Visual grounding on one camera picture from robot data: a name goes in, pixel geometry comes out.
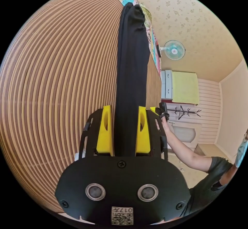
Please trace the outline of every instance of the white cabinet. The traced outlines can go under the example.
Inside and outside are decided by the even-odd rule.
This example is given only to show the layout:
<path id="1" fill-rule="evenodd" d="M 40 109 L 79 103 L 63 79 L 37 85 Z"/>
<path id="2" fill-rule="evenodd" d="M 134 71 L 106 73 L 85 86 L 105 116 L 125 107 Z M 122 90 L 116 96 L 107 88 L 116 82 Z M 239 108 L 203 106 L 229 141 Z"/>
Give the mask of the white cabinet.
<path id="1" fill-rule="evenodd" d="M 172 72 L 171 70 L 162 71 L 162 89 L 161 89 L 161 99 L 173 98 L 173 86 L 172 86 Z"/>

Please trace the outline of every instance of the black fabric strap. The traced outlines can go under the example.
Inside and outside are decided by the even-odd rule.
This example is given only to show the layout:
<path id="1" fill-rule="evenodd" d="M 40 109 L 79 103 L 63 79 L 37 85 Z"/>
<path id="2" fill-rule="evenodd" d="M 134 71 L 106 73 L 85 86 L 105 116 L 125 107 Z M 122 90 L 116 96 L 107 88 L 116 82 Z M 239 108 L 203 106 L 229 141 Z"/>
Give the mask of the black fabric strap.
<path id="1" fill-rule="evenodd" d="M 115 156 L 135 156 L 138 107 L 146 105 L 149 43 L 139 5 L 127 3 L 120 17 L 114 120 Z"/>

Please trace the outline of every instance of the wooden wall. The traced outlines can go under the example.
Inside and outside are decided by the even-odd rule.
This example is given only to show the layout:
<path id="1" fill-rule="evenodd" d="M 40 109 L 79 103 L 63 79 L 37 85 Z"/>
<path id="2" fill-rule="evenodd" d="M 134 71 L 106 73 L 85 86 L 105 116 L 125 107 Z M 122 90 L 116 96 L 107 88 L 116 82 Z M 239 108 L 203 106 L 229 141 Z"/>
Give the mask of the wooden wall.
<path id="1" fill-rule="evenodd" d="M 202 124 L 201 136 L 199 143 L 214 144 L 218 128 L 220 124 L 221 114 L 221 95 L 218 82 L 198 79 L 200 104 L 198 106 L 192 104 L 181 104 L 184 110 L 190 108 L 191 111 L 201 110 L 199 116 L 190 114 L 184 115 L 180 122 L 200 123 Z M 167 103 L 168 109 L 180 108 L 180 104 Z M 170 111 L 170 121 L 178 120 L 178 115 Z"/>

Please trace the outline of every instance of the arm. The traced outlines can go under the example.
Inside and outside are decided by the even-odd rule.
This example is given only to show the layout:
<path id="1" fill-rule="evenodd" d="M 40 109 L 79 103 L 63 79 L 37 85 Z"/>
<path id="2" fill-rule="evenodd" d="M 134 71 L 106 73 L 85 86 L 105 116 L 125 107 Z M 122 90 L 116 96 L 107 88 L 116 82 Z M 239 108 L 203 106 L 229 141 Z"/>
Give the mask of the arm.
<path id="1" fill-rule="evenodd" d="M 183 144 L 169 129 L 169 126 L 165 120 L 162 118 L 162 125 L 167 137 L 167 142 L 169 146 L 172 148 L 175 155 L 188 167 L 201 170 L 204 172 L 208 172 L 212 158 L 204 157 L 194 153 L 191 149 L 189 149 L 185 144 Z"/>

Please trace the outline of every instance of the face mask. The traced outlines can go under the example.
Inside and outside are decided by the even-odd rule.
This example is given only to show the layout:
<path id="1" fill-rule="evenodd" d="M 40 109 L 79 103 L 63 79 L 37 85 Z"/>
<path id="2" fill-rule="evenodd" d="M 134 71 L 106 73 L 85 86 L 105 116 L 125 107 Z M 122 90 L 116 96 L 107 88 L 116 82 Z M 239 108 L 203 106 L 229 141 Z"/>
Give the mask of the face mask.
<path id="1" fill-rule="evenodd" d="M 243 139 L 241 145 L 239 146 L 238 148 L 238 152 L 237 152 L 237 156 L 236 156 L 236 159 L 235 159 L 235 166 L 237 168 L 240 167 L 240 164 L 245 156 L 245 153 L 246 153 L 246 150 L 247 150 L 247 147 L 248 147 L 248 140 Z"/>

